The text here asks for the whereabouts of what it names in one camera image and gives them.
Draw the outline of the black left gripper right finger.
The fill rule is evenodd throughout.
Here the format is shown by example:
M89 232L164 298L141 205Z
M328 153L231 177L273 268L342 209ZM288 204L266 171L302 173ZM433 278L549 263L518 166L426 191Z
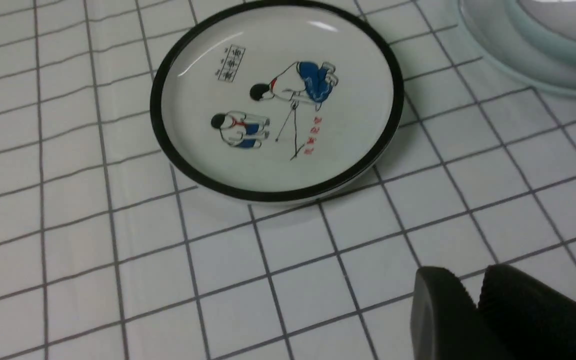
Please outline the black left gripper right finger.
M517 360L576 360L576 301L517 268L487 268L478 312Z

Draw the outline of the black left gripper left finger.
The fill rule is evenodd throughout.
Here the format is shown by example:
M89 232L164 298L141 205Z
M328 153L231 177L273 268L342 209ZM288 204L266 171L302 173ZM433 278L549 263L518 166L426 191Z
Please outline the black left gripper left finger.
M466 288L446 268L423 266L414 278L410 336L415 360L512 360Z

